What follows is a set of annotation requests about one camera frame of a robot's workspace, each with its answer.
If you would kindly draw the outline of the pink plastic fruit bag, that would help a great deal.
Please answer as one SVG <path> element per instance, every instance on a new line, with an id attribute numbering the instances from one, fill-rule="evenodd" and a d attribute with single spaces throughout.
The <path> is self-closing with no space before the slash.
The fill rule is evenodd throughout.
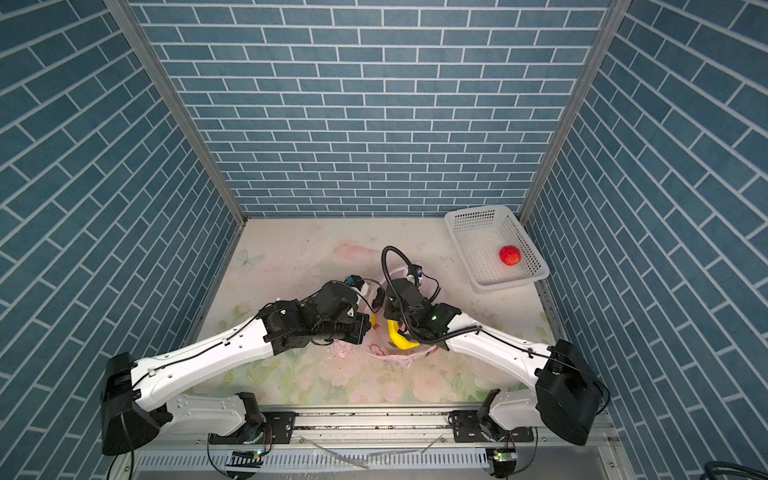
<path id="1" fill-rule="evenodd" d="M 371 328 L 364 335 L 360 344 L 335 341 L 329 347 L 332 358 L 341 359 L 351 357 L 353 354 L 365 354 L 376 360 L 407 367 L 414 361 L 426 358 L 438 350 L 437 346 L 421 344 L 419 347 L 408 351 L 398 349 L 390 340 L 387 330 L 387 320 L 390 319 L 385 313 L 388 305 L 388 297 L 384 291 L 385 278 L 380 276 L 379 278 L 363 279 L 370 286 L 370 291 L 364 300 L 358 300 L 358 312 L 369 315 Z M 405 336 L 409 340 L 415 341 L 406 334 L 405 325 L 400 323 Z"/>

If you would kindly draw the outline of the white plastic mesh basket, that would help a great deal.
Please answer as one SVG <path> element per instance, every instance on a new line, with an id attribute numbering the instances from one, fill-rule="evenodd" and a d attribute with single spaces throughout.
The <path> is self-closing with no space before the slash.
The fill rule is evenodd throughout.
<path id="1" fill-rule="evenodd" d="M 549 277 L 549 266 L 508 207 L 465 208 L 447 213 L 444 220 L 476 292 L 522 287 Z M 520 250 L 518 265 L 502 263 L 499 251 L 505 246 Z"/>

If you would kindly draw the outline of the red strawberry toy fruit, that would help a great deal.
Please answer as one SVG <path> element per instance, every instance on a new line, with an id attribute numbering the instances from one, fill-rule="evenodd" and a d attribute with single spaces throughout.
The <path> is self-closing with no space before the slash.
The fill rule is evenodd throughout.
<path id="1" fill-rule="evenodd" d="M 499 258 L 503 264 L 515 266 L 522 261 L 522 253 L 515 246 L 505 246 L 500 249 Z"/>

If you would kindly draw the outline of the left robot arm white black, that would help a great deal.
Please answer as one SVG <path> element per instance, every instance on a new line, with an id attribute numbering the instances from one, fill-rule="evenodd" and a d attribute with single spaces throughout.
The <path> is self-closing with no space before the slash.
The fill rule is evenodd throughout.
<path id="1" fill-rule="evenodd" d="M 219 374 L 313 342 L 360 344 L 372 326 L 370 314 L 360 309 L 368 290 L 358 275 L 329 281 L 304 299 L 268 303 L 247 320 L 181 349 L 110 358 L 101 384 L 103 454 L 130 453 L 179 424 L 168 402 Z"/>

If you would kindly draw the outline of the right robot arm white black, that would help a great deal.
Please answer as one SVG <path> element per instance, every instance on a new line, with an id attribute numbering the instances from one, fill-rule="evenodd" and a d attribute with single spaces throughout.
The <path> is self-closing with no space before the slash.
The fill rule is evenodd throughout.
<path id="1" fill-rule="evenodd" d="M 525 385 L 528 410 L 561 439 L 583 446 L 603 408 L 605 387 L 575 345 L 535 343 L 482 324 L 459 308 L 434 303 L 416 282 L 388 280 L 385 317 L 404 326 L 407 340 L 482 361 Z"/>

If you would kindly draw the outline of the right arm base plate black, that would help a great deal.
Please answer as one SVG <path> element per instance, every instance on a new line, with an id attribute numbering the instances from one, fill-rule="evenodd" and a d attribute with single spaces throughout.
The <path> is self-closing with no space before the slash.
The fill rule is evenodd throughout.
<path id="1" fill-rule="evenodd" d="M 488 415 L 479 417 L 477 410 L 453 410 L 448 414 L 448 424 L 456 443 L 533 442 L 534 432 L 530 427 L 518 427 L 511 431 L 497 426 Z"/>

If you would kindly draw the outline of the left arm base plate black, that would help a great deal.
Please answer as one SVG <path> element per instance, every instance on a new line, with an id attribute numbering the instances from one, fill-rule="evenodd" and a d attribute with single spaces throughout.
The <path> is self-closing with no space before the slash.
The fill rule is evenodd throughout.
<path id="1" fill-rule="evenodd" d="M 209 435 L 212 445 L 287 445 L 290 443 L 295 426 L 296 413 L 291 411 L 266 412 L 264 420 L 247 420 L 233 433 L 222 436 Z"/>

